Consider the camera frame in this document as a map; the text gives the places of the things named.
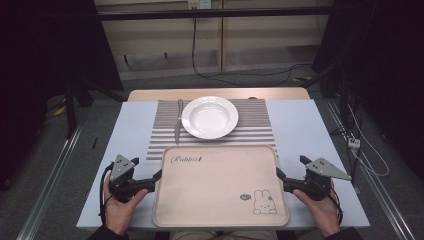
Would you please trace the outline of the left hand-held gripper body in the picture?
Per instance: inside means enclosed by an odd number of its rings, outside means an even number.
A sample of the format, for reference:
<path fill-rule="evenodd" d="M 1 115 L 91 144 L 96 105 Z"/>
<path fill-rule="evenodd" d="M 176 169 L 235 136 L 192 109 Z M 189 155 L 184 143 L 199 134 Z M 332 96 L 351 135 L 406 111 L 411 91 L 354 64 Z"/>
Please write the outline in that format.
<path fill-rule="evenodd" d="M 109 191 L 119 202 L 128 202 L 143 189 L 148 192 L 155 191 L 156 176 L 143 180 L 133 179 L 135 166 L 138 164 L 138 158 L 129 160 L 122 155 L 116 157 L 110 175 Z"/>

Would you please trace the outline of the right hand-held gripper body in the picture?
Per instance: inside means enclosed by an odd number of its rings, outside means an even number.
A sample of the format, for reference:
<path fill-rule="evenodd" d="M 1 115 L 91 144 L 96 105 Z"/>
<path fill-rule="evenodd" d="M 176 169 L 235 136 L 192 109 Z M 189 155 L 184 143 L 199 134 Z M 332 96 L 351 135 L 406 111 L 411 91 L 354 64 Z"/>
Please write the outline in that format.
<path fill-rule="evenodd" d="M 327 161 L 318 158 L 314 161 L 301 155 L 300 162 L 305 166 L 306 175 L 303 180 L 288 178 L 283 175 L 283 189 L 292 193 L 295 189 L 304 192 L 310 199 L 321 201 L 331 192 L 332 179 L 350 181 L 352 177 Z"/>

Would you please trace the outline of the beige tray with rabbit print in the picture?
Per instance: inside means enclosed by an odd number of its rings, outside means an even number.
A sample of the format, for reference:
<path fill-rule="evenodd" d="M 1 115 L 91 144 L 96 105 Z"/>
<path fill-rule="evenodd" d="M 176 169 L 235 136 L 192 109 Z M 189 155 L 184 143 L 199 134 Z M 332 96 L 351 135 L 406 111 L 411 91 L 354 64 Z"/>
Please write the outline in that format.
<path fill-rule="evenodd" d="M 271 227 L 288 222 L 278 161 L 268 145 L 169 147 L 153 221 L 160 227 Z"/>

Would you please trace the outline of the person's right hand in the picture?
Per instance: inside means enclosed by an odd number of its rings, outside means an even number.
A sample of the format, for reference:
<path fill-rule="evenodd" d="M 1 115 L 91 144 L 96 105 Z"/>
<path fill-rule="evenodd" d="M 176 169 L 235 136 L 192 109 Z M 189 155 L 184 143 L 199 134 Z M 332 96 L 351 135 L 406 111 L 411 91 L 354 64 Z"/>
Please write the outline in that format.
<path fill-rule="evenodd" d="M 338 221 L 338 210 L 329 197 L 321 201 L 310 199 L 304 192 L 295 189 L 293 194 L 308 208 L 315 226 L 324 238 L 338 233 L 341 228 Z"/>

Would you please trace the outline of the person's left hand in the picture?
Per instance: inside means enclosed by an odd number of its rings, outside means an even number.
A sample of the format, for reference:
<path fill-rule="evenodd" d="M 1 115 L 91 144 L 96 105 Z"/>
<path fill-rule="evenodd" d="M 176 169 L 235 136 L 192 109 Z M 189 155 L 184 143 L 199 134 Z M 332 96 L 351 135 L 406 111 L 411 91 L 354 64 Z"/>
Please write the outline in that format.
<path fill-rule="evenodd" d="M 115 234 L 124 236 L 127 232 L 136 207 L 148 194 L 146 189 L 140 190 L 127 203 L 119 202 L 109 190 L 110 177 L 104 181 L 105 225 Z"/>

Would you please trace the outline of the silver table knife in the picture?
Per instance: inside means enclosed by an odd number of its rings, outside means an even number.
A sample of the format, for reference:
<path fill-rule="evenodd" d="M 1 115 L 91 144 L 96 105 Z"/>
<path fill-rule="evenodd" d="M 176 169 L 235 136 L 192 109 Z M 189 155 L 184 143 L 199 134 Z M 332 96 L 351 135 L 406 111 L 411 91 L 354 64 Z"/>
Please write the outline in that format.
<path fill-rule="evenodd" d="M 177 121 L 174 126 L 174 140 L 177 145 L 179 144 L 179 138 L 180 138 L 182 112 L 183 112 L 183 100 L 179 99 Z"/>

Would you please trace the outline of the striped placemat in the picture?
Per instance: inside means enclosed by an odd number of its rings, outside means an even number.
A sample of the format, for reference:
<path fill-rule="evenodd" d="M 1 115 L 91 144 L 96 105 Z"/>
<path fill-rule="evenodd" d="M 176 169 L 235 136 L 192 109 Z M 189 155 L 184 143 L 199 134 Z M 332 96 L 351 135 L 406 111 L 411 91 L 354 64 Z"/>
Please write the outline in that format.
<path fill-rule="evenodd" d="M 184 107 L 192 100 L 183 101 Z M 189 134 L 181 123 L 179 145 L 245 145 L 264 144 L 276 148 L 274 134 L 264 99 L 230 99 L 239 113 L 235 129 L 218 139 L 200 139 Z M 178 101 L 158 102 L 153 130 L 147 150 L 147 163 L 159 163 L 164 150 L 175 146 L 174 126 L 178 115 Z"/>

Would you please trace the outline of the black metal stand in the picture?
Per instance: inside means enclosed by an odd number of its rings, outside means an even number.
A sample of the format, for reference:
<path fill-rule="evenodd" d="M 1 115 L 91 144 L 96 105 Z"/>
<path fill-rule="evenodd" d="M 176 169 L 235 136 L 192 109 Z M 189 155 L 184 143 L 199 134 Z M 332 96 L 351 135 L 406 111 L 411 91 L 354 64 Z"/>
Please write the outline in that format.
<path fill-rule="evenodd" d="M 315 84 L 319 85 L 321 95 L 324 99 L 335 96 L 339 97 L 339 117 L 341 121 L 339 132 L 347 133 L 351 129 L 349 126 L 349 92 L 348 81 L 342 63 L 340 61 L 334 61 L 304 83 L 302 87 L 308 89 Z"/>
<path fill-rule="evenodd" d="M 105 87 L 84 78 L 72 78 L 70 75 L 63 75 L 62 79 L 67 113 L 68 139 L 73 136 L 77 129 L 74 100 L 77 100 L 82 107 L 90 107 L 93 104 L 93 98 L 89 93 L 90 89 L 94 89 L 117 102 L 126 102 L 128 100 L 127 97 L 114 93 L 112 90 L 107 90 Z"/>

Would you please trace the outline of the white deep plate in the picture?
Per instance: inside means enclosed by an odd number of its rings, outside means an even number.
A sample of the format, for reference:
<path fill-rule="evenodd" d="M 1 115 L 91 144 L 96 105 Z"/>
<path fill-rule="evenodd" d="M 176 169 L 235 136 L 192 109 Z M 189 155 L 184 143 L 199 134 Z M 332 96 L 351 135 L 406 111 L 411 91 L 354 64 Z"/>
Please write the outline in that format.
<path fill-rule="evenodd" d="M 239 113 L 227 99 L 204 96 L 192 100 L 184 107 L 181 121 L 184 129 L 194 137 L 218 139 L 235 129 Z"/>

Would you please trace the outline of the black curtain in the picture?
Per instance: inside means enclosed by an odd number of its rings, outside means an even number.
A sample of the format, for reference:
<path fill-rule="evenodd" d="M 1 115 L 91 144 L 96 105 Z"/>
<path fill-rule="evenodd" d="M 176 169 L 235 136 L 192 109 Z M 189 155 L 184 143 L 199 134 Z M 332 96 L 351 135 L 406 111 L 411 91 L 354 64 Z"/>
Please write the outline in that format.
<path fill-rule="evenodd" d="M 340 66 L 424 180 L 424 0 L 333 0 L 312 69 Z"/>
<path fill-rule="evenodd" d="M 47 101 L 91 104 L 122 83 L 94 0 L 0 0 L 0 190 L 24 161 Z"/>

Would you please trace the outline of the black horizontal bar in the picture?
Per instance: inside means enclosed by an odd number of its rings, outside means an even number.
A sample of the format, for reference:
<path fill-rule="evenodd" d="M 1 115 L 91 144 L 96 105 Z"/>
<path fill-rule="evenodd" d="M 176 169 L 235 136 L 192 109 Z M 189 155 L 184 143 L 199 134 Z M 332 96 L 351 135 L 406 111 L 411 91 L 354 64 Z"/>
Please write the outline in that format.
<path fill-rule="evenodd" d="M 100 12 L 98 16 L 102 21 L 120 21 L 120 20 L 328 15 L 332 13 L 333 11 L 334 11 L 334 8 L 331 6 L 318 6 L 318 7 L 254 8 L 254 9 L 172 10 L 172 11 L 150 11 L 150 12 Z"/>

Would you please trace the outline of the metal floor rail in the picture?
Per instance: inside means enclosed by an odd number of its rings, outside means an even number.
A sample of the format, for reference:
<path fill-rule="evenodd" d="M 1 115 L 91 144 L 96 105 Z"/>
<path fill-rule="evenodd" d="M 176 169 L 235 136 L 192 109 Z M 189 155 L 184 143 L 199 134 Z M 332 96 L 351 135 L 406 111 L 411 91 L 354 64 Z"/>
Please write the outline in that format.
<path fill-rule="evenodd" d="M 350 130 L 348 130 L 347 127 L 342 123 L 341 115 L 340 115 L 341 110 L 339 110 L 334 100 L 325 100 L 325 103 L 337 125 L 337 128 L 342 131 L 343 138 L 346 140 L 346 142 L 350 141 L 349 137 L 353 137 L 354 134 Z M 390 196 L 388 190 L 384 186 L 383 182 L 381 181 L 381 178 L 383 178 L 383 176 L 388 176 L 388 174 L 390 173 L 390 168 L 388 167 L 387 162 L 380 155 L 380 153 L 374 148 L 374 146 L 369 143 L 369 141 L 366 139 L 366 137 L 363 135 L 361 131 L 362 130 L 359 130 L 359 133 L 360 133 L 359 135 L 361 136 L 361 143 L 362 143 L 362 140 L 365 141 L 366 145 L 371 147 L 371 149 L 377 154 L 377 156 L 382 161 L 382 163 L 385 164 L 387 174 L 377 173 L 377 170 L 373 168 L 372 164 L 369 161 L 369 158 L 362 150 L 357 150 L 357 153 L 355 153 L 354 150 L 348 150 L 348 151 L 350 151 L 354 159 L 359 160 L 360 169 L 362 173 L 364 174 L 372 191 L 374 192 L 374 195 L 376 196 L 378 203 L 382 207 L 396 235 L 398 236 L 398 239 L 399 240 L 416 240 L 412 232 L 412 229 L 408 225 L 405 217 L 403 216 L 398 206 L 395 204 L 394 200 Z"/>
<path fill-rule="evenodd" d="M 48 210 L 48 207 L 53 199 L 54 192 L 56 191 L 60 178 L 68 164 L 71 154 L 81 134 L 83 125 L 78 124 L 75 130 L 67 138 L 61 150 L 61 153 L 56 160 L 52 172 L 37 198 L 36 203 L 32 207 L 26 221 L 24 222 L 16 240 L 34 240 L 42 220 Z"/>

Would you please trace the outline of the white wall outlet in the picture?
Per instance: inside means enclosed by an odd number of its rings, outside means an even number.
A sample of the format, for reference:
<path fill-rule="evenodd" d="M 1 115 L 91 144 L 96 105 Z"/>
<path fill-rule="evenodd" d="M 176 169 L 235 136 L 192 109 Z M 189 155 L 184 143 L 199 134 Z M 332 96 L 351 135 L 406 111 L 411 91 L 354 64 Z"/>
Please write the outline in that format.
<path fill-rule="evenodd" d="M 206 9 L 209 10 L 212 8 L 211 0 L 187 0 L 188 8 L 191 10 L 195 9 Z"/>

